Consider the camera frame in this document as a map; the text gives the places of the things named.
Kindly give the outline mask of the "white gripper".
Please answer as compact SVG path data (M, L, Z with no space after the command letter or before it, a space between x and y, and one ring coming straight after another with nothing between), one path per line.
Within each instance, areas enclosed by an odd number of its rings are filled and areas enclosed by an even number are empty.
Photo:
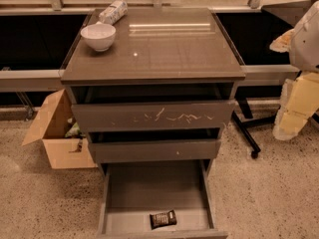
M319 1L310 7L294 30L273 40L269 49L278 53L289 51L292 66L316 72L302 73L296 80L287 79L282 87L273 135L278 140L290 140L319 110Z

